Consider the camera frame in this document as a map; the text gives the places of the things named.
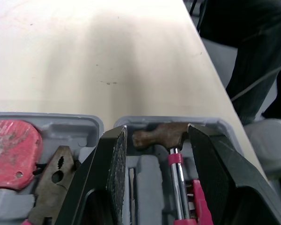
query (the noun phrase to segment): person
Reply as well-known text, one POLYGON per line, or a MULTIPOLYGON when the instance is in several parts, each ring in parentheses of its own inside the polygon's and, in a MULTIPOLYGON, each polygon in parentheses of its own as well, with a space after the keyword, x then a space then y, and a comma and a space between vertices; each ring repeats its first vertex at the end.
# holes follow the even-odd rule
MULTIPOLYGON (((208 0, 200 35, 238 48, 230 98, 281 66, 281 0, 208 0)), ((233 102, 243 125, 252 123, 277 76, 271 76, 233 102)), ((263 113, 281 119, 281 72, 277 98, 263 113)))

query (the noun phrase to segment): wooden hammer head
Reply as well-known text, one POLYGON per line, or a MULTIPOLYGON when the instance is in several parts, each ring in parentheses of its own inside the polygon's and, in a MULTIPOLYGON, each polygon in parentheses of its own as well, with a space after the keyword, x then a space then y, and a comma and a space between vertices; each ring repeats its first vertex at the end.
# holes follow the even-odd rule
POLYGON ((145 149, 160 144, 167 150, 182 149, 189 123, 163 123, 153 131, 138 130, 133 133, 133 144, 137 149, 145 149))

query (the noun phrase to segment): hammer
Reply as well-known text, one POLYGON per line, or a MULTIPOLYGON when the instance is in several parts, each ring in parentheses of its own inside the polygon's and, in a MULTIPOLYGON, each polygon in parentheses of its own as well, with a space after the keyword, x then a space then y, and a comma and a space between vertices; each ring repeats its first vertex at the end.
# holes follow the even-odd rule
POLYGON ((188 126, 189 123, 163 123, 153 131, 138 130, 132 136, 133 144, 137 149, 145 149, 151 145, 160 144, 169 152, 168 161, 171 167, 178 219, 174 224, 179 224, 176 222, 182 220, 190 222, 188 199, 181 166, 183 160, 180 154, 188 126))

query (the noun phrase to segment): beige tabletop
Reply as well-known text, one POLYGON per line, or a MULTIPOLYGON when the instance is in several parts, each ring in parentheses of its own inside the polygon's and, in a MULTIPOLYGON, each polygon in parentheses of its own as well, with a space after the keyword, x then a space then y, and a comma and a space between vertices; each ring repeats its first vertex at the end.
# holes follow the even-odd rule
POLYGON ((261 170, 181 0, 0 0, 0 112, 217 117, 261 170))

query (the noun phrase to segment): pink tool handle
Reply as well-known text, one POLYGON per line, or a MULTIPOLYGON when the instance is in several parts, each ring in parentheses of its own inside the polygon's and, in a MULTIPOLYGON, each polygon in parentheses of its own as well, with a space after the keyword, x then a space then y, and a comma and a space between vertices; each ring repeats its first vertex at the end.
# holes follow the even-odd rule
POLYGON ((182 155, 180 153, 170 154, 168 156, 168 162, 169 162, 169 165, 172 165, 174 163, 181 163, 181 164, 183 164, 182 155))
POLYGON ((174 225, 197 225, 197 221, 195 219, 180 219, 175 220, 174 225))
POLYGON ((21 225, 33 225, 33 224, 26 219, 23 223, 21 223, 21 225))
POLYGON ((193 180, 193 197, 198 216, 198 225, 213 225, 204 192, 199 180, 193 180))

